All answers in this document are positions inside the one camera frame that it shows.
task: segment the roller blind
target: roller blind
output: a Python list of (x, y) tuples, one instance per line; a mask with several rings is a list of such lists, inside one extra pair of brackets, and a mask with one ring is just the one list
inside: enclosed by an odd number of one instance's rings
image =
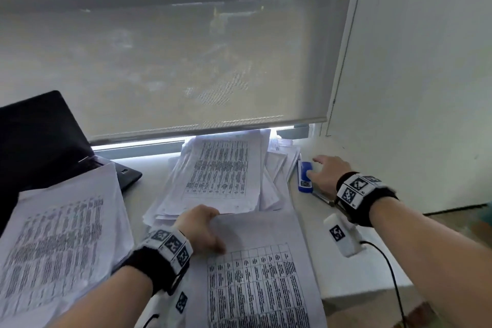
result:
[(0, 0), (0, 105), (93, 143), (326, 118), (348, 0)]

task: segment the wristband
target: wristband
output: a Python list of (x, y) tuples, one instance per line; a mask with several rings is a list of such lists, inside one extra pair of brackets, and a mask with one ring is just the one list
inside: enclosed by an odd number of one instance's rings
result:
[(348, 172), (336, 184), (337, 203), (341, 203), (350, 219), (361, 226), (372, 227), (369, 211), (378, 199), (393, 197), (395, 191), (374, 176)]
[(172, 295), (189, 267), (193, 248), (188, 239), (173, 227), (152, 228), (137, 249), (121, 264), (147, 275), (153, 294), (164, 290)]

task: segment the wire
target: wire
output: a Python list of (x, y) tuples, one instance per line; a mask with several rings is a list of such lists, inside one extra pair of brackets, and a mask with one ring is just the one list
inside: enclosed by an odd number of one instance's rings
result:
[(395, 278), (395, 274), (393, 273), (393, 268), (391, 267), (391, 263), (390, 263), (388, 257), (386, 257), (386, 255), (383, 253), (383, 251), (381, 249), (379, 249), (376, 245), (374, 245), (372, 242), (363, 240), (363, 241), (360, 241), (360, 244), (372, 245), (374, 248), (376, 248), (383, 255), (384, 259), (386, 260), (386, 263), (388, 264), (390, 271), (391, 271), (391, 277), (393, 278), (393, 284), (395, 284), (395, 291), (397, 292), (397, 298), (398, 298), (398, 306), (400, 307), (400, 313), (402, 315), (403, 328), (407, 328), (406, 321), (405, 321), (405, 314), (403, 312), (402, 299), (399, 296), (397, 279)]
[(147, 325), (149, 325), (149, 323), (151, 322), (152, 319), (158, 319), (159, 318), (159, 314), (153, 314), (149, 320), (147, 320), (147, 322), (144, 324), (144, 326), (142, 328), (147, 328)]

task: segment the black laptop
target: black laptop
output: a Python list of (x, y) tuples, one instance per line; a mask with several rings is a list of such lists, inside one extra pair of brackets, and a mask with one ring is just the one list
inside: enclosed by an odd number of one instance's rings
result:
[[(94, 154), (58, 91), (0, 107), (0, 233), (19, 192), (47, 188), (110, 162)], [(142, 176), (115, 165), (122, 191)]]

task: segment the white tabletop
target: white tabletop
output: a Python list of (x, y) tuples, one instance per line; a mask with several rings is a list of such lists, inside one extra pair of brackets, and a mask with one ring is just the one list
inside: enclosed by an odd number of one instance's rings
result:
[[(295, 144), (301, 146), (301, 153), (305, 161), (316, 154), (339, 155), (350, 160), (350, 156), (347, 156), (332, 138), (300, 139), (296, 140)], [(124, 195), (128, 218), (136, 242), (143, 238), (147, 230), (147, 226), (142, 222), (142, 215), (163, 189), (171, 172), (169, 158), (177, 155), (179, 154), (173, 153), (116, 160), (118, 163), (143, 173), (143, 177)], [(329, 207), (311, 194), (299, 192), (295, 174), (290, 181), (290, 190), (325, 305), (331, 304), (336, 308), (345, 308), (360, 302), (364, 296), (393, 288), (386, 261), (375, 249), (367, 249), (355, 256), (345, 258), (328, 237), (323, 227), (323, 220), (336, 209)], [(409, 278), (375, 230), (359, 227), (359, 232), (388, 256), (398, 285), (411, 285)]]

